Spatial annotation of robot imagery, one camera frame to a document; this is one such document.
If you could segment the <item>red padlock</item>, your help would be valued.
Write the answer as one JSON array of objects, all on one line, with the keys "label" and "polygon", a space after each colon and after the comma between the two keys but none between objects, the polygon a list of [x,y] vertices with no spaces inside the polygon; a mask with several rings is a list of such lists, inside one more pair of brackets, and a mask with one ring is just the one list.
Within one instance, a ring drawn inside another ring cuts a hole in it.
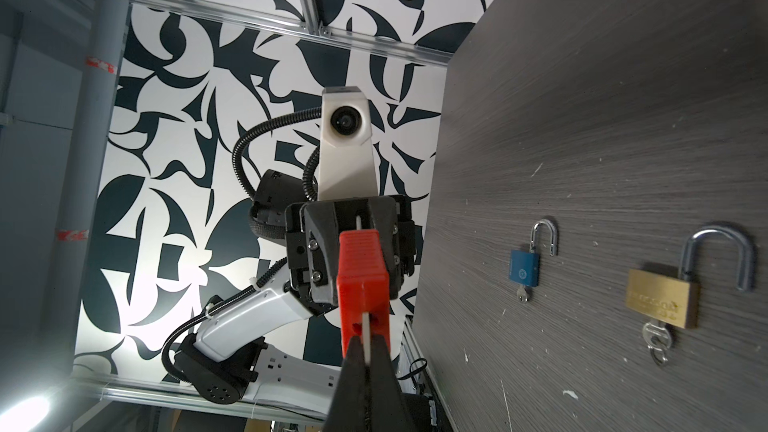
[{"label": "red padlock", "polygon": [[364,363],[370,365],[373,337],[379,335],[390,345],[389,273],[380,235],[365,229],[362,218],[357,217],[355,228],[340,234],[339,244],[336,287],[342,350],[347,352],[351,340],[358,338]]}]

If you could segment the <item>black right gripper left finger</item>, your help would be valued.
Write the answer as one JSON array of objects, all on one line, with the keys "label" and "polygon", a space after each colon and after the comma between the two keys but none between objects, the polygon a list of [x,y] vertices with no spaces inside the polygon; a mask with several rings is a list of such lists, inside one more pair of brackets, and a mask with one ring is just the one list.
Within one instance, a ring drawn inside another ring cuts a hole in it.
[{"label": "black right gripper left finger", "polygon": [[338,378],[331,406],[323,425],[324,432],[367,431],[367,373],[364,347],[359,336],[354,336]]}]

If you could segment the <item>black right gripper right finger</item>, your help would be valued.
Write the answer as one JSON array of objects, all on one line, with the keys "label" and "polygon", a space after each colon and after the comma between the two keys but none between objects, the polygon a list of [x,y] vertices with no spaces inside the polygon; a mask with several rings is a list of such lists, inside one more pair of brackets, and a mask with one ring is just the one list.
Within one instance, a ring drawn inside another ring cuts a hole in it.
[{"label": "black right gripper right finger", "polygon": [[416,431],[383,336],[374,335],[367,364],[367,430]]}]

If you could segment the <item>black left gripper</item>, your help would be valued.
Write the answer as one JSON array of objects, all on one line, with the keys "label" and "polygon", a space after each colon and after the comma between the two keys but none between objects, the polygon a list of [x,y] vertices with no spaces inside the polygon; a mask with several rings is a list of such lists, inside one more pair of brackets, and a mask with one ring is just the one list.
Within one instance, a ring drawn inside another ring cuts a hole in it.
[{"label": "black left gripper", "polygon": [[292,294],[313,315],[338,306],[340,234],[358,227],[379,232],[389,297],[414,273],[415,223],[403,195],[294,203],[286,209],[286,251]]}]

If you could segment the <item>brass padlock with key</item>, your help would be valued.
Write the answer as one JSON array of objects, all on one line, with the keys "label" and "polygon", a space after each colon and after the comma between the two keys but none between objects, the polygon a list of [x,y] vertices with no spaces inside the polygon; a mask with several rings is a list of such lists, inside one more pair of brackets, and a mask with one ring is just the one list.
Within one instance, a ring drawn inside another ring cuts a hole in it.
[{"label": "brass padlock with key", "polygon": [[699,245],[708,236],[724,237],[736,246],[735,286],[740,292],[750,291],[756,267],[755,245],[744,232],[728,225],[710,224],[692,233],[684,242],[675,276],[640,269],[628,272],[625,305],[648,318],[641,336],[658,367],[668,363],[668,352],[674,346],[670,329],[697,326],[700,283],[695,261]]}]

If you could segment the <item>blue padlock right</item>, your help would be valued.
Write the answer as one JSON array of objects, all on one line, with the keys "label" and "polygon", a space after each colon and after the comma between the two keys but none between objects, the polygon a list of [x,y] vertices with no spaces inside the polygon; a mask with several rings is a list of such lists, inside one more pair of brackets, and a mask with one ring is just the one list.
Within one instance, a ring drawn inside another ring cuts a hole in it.
[{"label": "blue padlock right", "polygon": [[513,250],[510,254],[509,279],[515,282],[518,299],[526,303],[531,299],[532,290],[539,284],[540,254],[537,244],[539,233],[545,228],[549,232],[549,255],[558,255],[559,231],[556,223],[549,218],[542,218],[531,228],[528,250]]}]

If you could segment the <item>aluminium frame horizontal bar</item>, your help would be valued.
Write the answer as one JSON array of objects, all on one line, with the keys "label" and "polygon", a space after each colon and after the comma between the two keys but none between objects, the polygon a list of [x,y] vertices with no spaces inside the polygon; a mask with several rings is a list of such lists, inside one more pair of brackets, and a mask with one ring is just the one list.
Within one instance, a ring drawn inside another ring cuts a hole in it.
[{"label": "aluminium frame horizontal bar", "polygon": [[452,53],[373,37],[345,30],[331,29],[328,33],[310,33],[302,23],[264,14],[241,7],[204,0],[130,0],[152,9],[164,10],[193,18],[263,30],[279,35],[297,37],[322,45],[348,50],[361,50],[378,56],[390,56],[422,65],[446,67]]}]

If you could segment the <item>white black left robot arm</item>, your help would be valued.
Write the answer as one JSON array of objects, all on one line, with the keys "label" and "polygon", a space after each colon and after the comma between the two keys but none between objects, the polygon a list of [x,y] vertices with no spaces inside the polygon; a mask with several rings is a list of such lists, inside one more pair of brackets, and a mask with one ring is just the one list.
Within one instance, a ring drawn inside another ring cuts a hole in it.
[{"label": "white black left robot arm", "polygon": [[161,361],[204,399],[324,416],[337,373],[290,357],[266,340],[293,322],[340,315],[341,343],[389,350],[390,303],[415,268],[412,202],[403,195],[312,201],[312,184],[268,171],[252,193],[253,233],[286,255],[234,296],[213,296],[166,339]]}]

